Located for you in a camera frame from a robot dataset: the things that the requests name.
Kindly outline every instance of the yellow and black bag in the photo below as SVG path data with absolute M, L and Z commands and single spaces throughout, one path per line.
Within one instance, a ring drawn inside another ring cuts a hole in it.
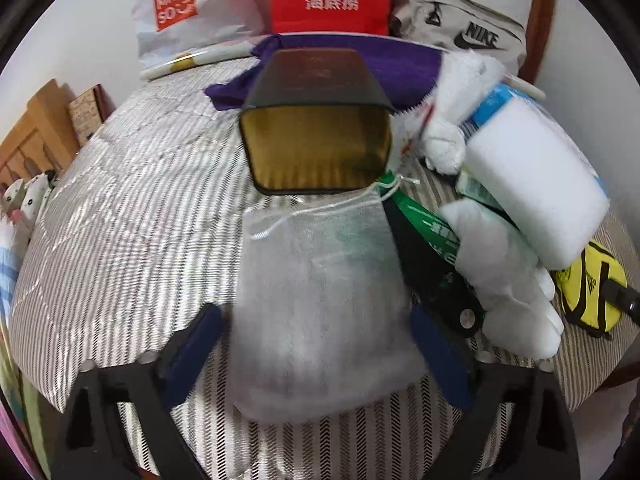
M 605 335 L 622 316 L 604 298 L 602 284 L 607 280 L 626 287 L 625 271 L 620 263 L 593 240 L 571 267 L 556 272 L 556 285 L 566 320 L 594 337 Z

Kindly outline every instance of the beige nike bag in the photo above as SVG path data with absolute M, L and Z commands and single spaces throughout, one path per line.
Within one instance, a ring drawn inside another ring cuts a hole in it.
M 393 36 L 447 50 L 495 57 L 517 74 L 527 55 L 525 31 L 516 21 L 469 0 L 394 0 Z

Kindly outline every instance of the purple cloth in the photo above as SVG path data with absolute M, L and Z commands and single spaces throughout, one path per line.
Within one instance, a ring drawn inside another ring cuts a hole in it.
M 419 104 L 435 86 L 440 72 L 442 51 L 427 45 L 349 34 L 274 34 L 252 50 L 252 54 L 260 58 L 258 65 L 227 84 L 207 87 L 204 93 L 217 110 L 241 108 L 255 79 L 274 52 L 281 48 L 313 46 L 352 48 L 362 54 L 396 110 L 406 110 Z

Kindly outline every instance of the brown book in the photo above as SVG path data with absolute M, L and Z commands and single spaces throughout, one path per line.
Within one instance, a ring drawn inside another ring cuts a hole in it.
M 88 89 L 69 103 L 69 116 L 80 146 L 84 146 L 107 118 L 104 95 L 100 85 Z

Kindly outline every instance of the green package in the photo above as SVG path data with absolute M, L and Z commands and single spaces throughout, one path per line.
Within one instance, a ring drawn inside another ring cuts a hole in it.
M 379 180 L 385 184 L 391 184 L 394 176 L 390 173 L 383 175 Z M 407 217 L 409 222 L 427 240 L 429 245 L 446 262 L 451 265 L 456 263 L 456 254 L 460 247 L 460 240 L 452 231 L 449 224 L 432 212 L 423 208 L 415 200 L 409 198 L 405 193 L 398 190 L 394 193 L 392 200 L 400 208 L 400 211 Z

